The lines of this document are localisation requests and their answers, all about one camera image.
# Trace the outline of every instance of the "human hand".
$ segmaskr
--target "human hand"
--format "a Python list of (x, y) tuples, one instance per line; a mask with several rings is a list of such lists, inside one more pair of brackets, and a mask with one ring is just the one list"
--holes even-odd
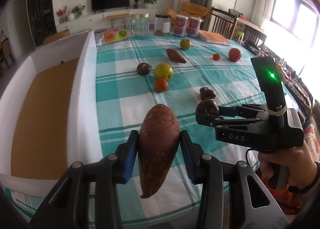
[(258, 153), (258, 160), (260, 161), (262, 176), (267, 178), (273, 176), (273, 169), (270, 166), (270, 163), (288, 166), (288, 184), (289, 186), (296, 186), (300, 190), (313, 182), (318, 169), (317, 165), (311, 159), (305, 141), (303, 141), (302, 147), (278, 149), (271, 154)]

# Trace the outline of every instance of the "white label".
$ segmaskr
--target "white label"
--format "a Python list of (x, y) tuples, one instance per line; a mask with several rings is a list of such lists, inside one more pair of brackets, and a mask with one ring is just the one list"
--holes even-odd
[(163, 23), (162, 32), (163, 33), (169, 33), (170, 32), (170, 22), (169, 23)]

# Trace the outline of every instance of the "green plastic chair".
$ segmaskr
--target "green plastic chair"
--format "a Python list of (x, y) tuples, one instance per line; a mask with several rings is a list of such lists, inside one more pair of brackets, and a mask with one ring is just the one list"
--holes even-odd
[(238, 35), (238, 37), (239, 37), (238, 40), (235, 39), (235, 41), (236, 41), (237, 43), (242, 42), (243, 36), (244, 36), (244, 33), (243, 33), (243, 32), (241, 32), (239, 29), (235, 29), (234, 35), (235, 35), (235, 38), (236, 38), (236, 35)]

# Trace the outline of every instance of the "black lid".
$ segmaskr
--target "black lid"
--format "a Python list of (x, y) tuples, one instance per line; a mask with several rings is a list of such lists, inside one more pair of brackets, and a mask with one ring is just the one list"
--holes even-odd
[(168, 14), (156, 14), (156, 17), (170, 19), (171, 15), (168, 15)]

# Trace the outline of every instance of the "green and white tablecloth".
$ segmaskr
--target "green and white tablecloth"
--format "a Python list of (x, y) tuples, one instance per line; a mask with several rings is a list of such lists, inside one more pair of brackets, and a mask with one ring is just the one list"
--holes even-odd
[[(179, 48), (181, 38), (172, 35), (149, 35), (98, 47), (96, 72), (96, 100), (103, 156), (114, 153), (117, 146), (127, 141), (131, 130), (139, 130), (147, 112), (154, 105), (168, 105), (177, 115), (180, 129), (187, 130), (192, 141), (202, 146), (220, 161), (236, 163), (244, 159), (246, 148), (215, 140), (214, 129), (196, 123), (195, 109), (201, 101), (199, 88), (207, 86), (217, 92), (218, 105), (265, 103), (246, 49), (231, 41), (231, 46), (204, 43), (191, 39), (192, 47), (181, 51), (186, 64), (173, 63), (166, 56), (167, 48)], [(228, 51), (237, 47), (242, 58), (237, 63), (228, 59)], [(212, 55), (221, 54), (214, 61)], [(154, 89), (153, 71), (139, 76), (136, 67), (147, 62), (154, 69), (168, 63), (174, 69), (169, 89), (158, 93)], [(258, 162), (255, 152), (249, 152), (253, 169)], [(200, 202), (201, 185), (194, 186), (187, 177), (180, 148), (160, 190), (148, 199), (142, 195), (137, 160), (132, 178), (126, 185), (118, 185), (118, 198), (123, 225), (145, 226), (160, 223), (195, 209)], [(11, 202), (31, 218), (43, 198), (4, 189)], [(90, 226), (94, 227), (94, 198), (90, 199)]]

